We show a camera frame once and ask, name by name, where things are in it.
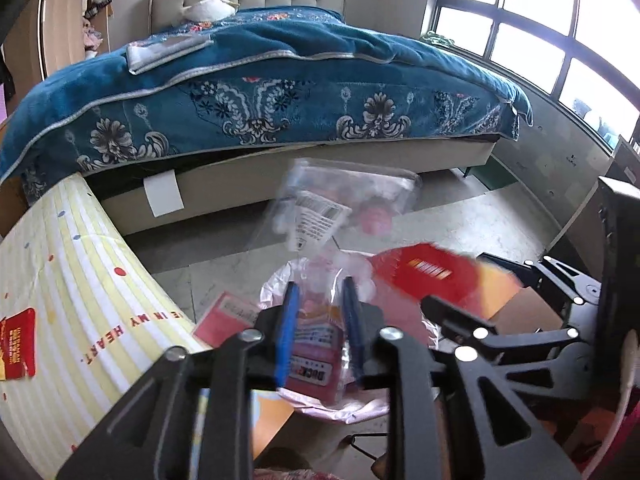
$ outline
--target window frame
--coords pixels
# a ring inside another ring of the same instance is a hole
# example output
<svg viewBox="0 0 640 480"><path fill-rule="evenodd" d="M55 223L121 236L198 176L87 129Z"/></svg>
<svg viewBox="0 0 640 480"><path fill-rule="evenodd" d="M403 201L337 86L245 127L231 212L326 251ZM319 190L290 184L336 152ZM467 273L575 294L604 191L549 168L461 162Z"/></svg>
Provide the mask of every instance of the window frame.
<svg viewBox="0 0 640 480"><path fill-rule="evenodd" d="M606 149L606 151L611 153L613 149L606 142L604 142L599 134L597 134L597 132L594 131L587 123L585 123L580 116L578 116L573 110L571 110L571 108L565 106L560 102L560 94L562 93L564 83L566 82L571 60L575 58L592 69L596 74L609 82L610 85L612 85L626 99L628 99L628 101L637 110L640 110L640 88L636 87L636 85L633 84L630 79L628 79L622 72L620 72L619 69L606 61L602 56L575 39L578 17L580 14L580 0L574 0L571 23L569 27L569 33L567 35L564 35L561 32L547 27L542 23L536 22L535 20L526 18L525 16L521 16L519 14L516 14L515 12L511 12L510 10L503 9L503 3L504 0L494 0L492 4L478 2L477 0L436 0L435 10L433 16L431 17L429 30L436 30L438 26L438 20L440 19L440 10L443 7L462 10L463 12L471 12L473 14L478 14L480 16L485 16L491 19L492 26L482 56L478 56L477 54L474 54L473 52L464 50L462 48L456 48L455 46L454 48L460 53L464 53L465 56L469 56L475 60L482 60L482 62L490 65L492 69L498 68L498 71L505 71L509 74L515 74L518 78L526 81L537 91L541 92L546 99L551 100L552 103L558 106L560 109L568 112L573 119L578 119L580 121L580 124L584 128L587 128L588 132L592 134L593 137L596 137L598 139L599 145ZM561 65L558 78L556 79L551 92L544 91L543 89L536 86L535 83L532 83L531 81L523 78L523 76L520 76L519 74L512 72L491 60L491 55L494 51L495 40L498 35L498 28L501 23L511 25L511 27L519 28L520 30L537 36L541 40L544 40L547 43L550 43L558 47L560 50L564 51L564 60ZM633 145L634 141L640 142L640 118L636 123L636 127L632 132L629 142L631 143L631 145Z"/></svg>

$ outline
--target blue bedspread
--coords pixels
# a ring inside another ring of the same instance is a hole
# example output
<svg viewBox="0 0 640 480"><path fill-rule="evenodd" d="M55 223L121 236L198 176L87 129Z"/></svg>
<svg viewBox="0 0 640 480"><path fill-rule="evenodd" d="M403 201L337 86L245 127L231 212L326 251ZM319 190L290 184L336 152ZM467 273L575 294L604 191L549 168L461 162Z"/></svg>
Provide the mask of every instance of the blue bedspread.
<svg viewBox="0 0 640 480"><path fill-rule="evenodd" d="M518 135L531 109L513 82L420 41L350 27L315 7L248 9L205 48L141 75L126 50L68 66L10 120L0 182L33 201L62 178L150 158L292 142Z"/></svg>

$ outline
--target window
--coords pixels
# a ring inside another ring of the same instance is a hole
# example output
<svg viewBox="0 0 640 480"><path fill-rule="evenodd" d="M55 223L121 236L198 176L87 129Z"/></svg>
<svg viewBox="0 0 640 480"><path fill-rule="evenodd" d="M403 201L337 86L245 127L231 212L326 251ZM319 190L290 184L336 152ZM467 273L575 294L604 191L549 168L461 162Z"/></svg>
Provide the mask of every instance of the window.
<svg viewBox="0 0 640 480"><path fill-rule="evenodd" d="M611 149L640 131L640 13L630 0L438 0L431 28L533 83Z"/></svg>

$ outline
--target metal bolt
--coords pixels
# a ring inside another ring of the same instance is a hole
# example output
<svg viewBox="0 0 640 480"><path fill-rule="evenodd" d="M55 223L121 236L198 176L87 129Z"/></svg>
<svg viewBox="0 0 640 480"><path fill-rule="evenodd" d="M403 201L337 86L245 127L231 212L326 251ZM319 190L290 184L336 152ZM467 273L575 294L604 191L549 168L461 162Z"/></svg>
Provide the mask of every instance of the metal bolt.
<svg viewBox="0 0 640 480"><path fill-rule="evenodd" d="M402 330L395 326L385 326L380 329L380 337L387 341L397 341L398 339L402 339L404 334L402 333Z"/></svg>
<svg viewBox="0 0 640 480"><path fill-rule="evenodd" d="M489 331L484 326L479 326L474 330L474 337L476 339L484 339L489 335Z"/></svg>
<svg viewBox="0 0 640 480"><path fill-rule="evenodd" d="M453 351L453 354L459 361L464 361L465 363L470 363L478 358L478 352L471 346L459 346Z"/></svg>
<svg viewBox="0 0 640 480"><path fill-rule="evenodd" d="M164 357L167 361L181 361L187 357L187 351L181 346L172 346L164 353Z"/></svg>
<svg viewBox="0 0 640 480"><path fill-rule="evenodd" d="M258 329L247 328L246 330L242 330L242 332L238 334L238 337L245 343L254 343L261 341L264 336Z"/></svg>

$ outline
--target white plush toy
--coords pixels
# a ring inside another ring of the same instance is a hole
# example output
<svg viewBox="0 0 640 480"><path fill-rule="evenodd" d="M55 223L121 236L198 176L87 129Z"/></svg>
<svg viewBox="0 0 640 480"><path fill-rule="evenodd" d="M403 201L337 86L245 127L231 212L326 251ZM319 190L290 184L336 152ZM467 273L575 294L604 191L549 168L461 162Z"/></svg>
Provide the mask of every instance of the white plush toy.
<svg viewBox="0 0 640 480"><path fill-rule="evenodd" d="M202 0L180 11L182 22L217 22L233 16L239 5L229 0Z"/></svg>

